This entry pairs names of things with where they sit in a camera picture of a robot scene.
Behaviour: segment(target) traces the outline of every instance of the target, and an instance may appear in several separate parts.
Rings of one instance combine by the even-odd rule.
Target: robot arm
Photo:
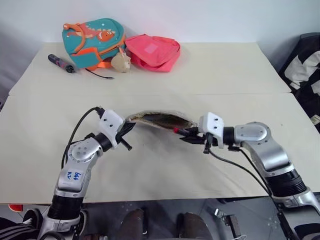
[[[272,138],[268,126],[261,122],[250,122],[225,127],[219,116],[208,112],[200,118],[198,128],[176,129],[175,132],[183,135],[181,139],[185,142],[205,145],[205,154],[209,153],[211,146],[223,148],[228,145],[247,149],[259,175],[271,191],[287,237],[302,239],[296,232],[299,226],[314,223],[319,224],[314,230],[317,233],[320,228],[320,204],[304,184],[287,153]]]
[[[122,143],[132,147],[122,138],[134,123],[125,122],[113,110],[99,108],[99,133],[75,142],[67,151],[68,161],[59,174],[52,204],[43,216],[38,239],[48,232],[67,233],[64,238],[79,238],[81,232],[81,205],[86,195],[91,170],[99,157]]]

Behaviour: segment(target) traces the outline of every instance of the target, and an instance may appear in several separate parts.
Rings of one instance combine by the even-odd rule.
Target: white table
[[[207,111],[226,126],[252,121],[270,126],[304,182],[320,191],[320,136],[291,94],[9,97],[0,117],[0,203],[51,202],[62,153],[78,119],[102,105],[127,116],[145,109],[177,110],[197,120]],[[97,129],[93,113],[76,139]],[[92,171],[85,202],[263,196],[246,172],[202,153],[165,130],[136,126],[125,137],[133,146],[106,152]],[[240,153],[220,156],[253,171]]]
[[[320,191],[320,136],[290,89],[256,43],[184,43],[172,72],[69,74],[47,60],[68,58],[62,43],[46,43],[10,92],[0,113],[0,203],[51,202],[64,147],[82,114],[93,106],[122,116],[142,110],[178,110],[197,121],[205,112],[226,126],[252,121],[270,126],[303,180]],[[90,115],[76,138],[97,129]],[[98,161],[84,202],[263,196],[242,170],[202,153],[165,130],[137,125],[125,136],[133,146],[110,150]],[[235,152],[217,154],[245,167]]]

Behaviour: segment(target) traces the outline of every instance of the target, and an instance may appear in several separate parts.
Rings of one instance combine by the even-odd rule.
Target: black wire
[[[254,168],[254,170],[256,171],[256,173],[259,175],[259,177],[261,178],[262,182],[264,183],[264,185],[266,186],[267,190],[268,190],[268,195],[271,197],[271,190],[268,187],[268,184],[266,182],[266,180],[262,177],[262,175],[260,174],[259,170],[257,169],[257,167],[253,164],[253,162],[251,161],[250,157],[245,153],[245,151],[243,151],[242,149],[239,149],[239,151],[244,155],[244,157],[248,160],[248,162],[251,164],[251,166]]]
[[[92,73],[92,74],[94,74],[94,75],[96,75],[98,77],[104,78],[104,79],[115,79],[112,76],[101,76],[101,75],[98,75],[98,74],[94,73],[93,71],[90,71],[88,68],[86,68],[85,70],[87,70],[88,72],[90,72],[90,73]]]
[[[97,106],[90,108],[88,111],[86,111],[85,114],[83,114],[83,116],[80,118],[80,120],[79,120],[78,123],[76,124],[76,126],[75,126],[75,128],[73,129],[72,134],[71,134],[71,136],[70,136],[70,138],[69,138],[69,141],[68,141],[67,145],[65,146],[65,149],[64,149],[64,152],[63,152],[63,156],[62,156],[62,160],[61,160],[61,169],[64,168],[64,164],[67,163],[67,161],[68,161],[68,150],[69,150],[70,146],[71,146],[73,143],[76,143],[76,142],[72,142],[72,140],[74,139],[74,136],[75,136],[75,134],[76,134],[76,132],[77,132],[80,124],[82,123],[82,121],[86,118],[86,116],[87,116],[89,113],[91,113],[91,112],[94,111],[94,110],[97,111],[98,109],[99,109],[99,107],[97,107]]]
[[[223,161],[223,162],[225,162],[225,163],[228,163],[228,164],[232,164],[232,165],[234,165],[234,166],[236,166],[236,167],[238,167],[238,168],[246,171],[248,174],[250,174],[250,175],[257,181],[257,183],[258,183],[258,184],[266,191],[266,193],[269,195],[268,189],[262,184],[262,182],[261,182],[251,171],[249,171],[248,169],[246,169],[244,166],[241,166],[241,165],[239,165],[239,164],[237,164],[237,163],[235,163],[235,162],[233,162],[233,161],[224,159],[224,158],[222,158],[222,157],[214,154],[214,153],[211,151],[211,149],[209,149],[208,151],[209,151],[209,153],[210,153],[212,156],[214,156],[216,159],[218,159],[218,160],[220,160],[220,161]]]

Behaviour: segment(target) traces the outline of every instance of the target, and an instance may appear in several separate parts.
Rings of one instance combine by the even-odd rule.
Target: teal backpack
[[[64,24],[62,38],[66,52],[78,68],[111,67],[108,58],[125,48],[124,28],[111,18],[82,24]]]

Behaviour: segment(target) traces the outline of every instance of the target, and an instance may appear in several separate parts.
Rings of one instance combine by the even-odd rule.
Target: shoe
[[[35,229],[40,229],[43,219],[44,218],[42,217],[39,209],[35,208],[35,209],[30,209],[25,213],[22,223],[29,224]]]

